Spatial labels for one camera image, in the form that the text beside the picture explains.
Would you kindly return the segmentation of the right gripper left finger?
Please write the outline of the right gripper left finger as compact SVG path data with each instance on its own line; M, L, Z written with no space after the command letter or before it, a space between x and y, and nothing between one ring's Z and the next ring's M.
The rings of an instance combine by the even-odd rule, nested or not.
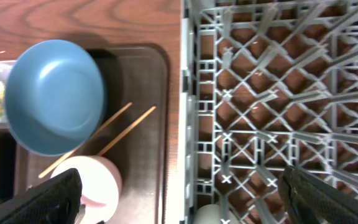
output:
M0 203L0 223L74 223L81 191L78 170L68 169Z

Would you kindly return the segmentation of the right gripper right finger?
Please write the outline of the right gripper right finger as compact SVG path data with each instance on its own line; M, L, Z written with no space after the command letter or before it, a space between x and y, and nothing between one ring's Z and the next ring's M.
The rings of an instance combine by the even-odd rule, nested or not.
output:
M278 192L294 224L358 223L358 200L293 166L279 178Z

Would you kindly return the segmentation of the pink bowl with rice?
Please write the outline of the pink bowl with rice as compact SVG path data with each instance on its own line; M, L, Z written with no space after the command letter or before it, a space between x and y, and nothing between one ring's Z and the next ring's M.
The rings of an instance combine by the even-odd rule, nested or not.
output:
M109 221L117 209L122 190L118 168L105 157L74 156L58 165L51 177L71 168L78 170L82 183L81 203L85 205L85 215L81 223Z

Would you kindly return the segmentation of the white cup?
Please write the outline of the white cup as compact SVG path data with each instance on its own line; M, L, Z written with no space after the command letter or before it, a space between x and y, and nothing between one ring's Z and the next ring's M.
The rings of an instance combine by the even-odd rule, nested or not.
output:
M193 224L221 224L221 209L217 204L208 204L198 209Z

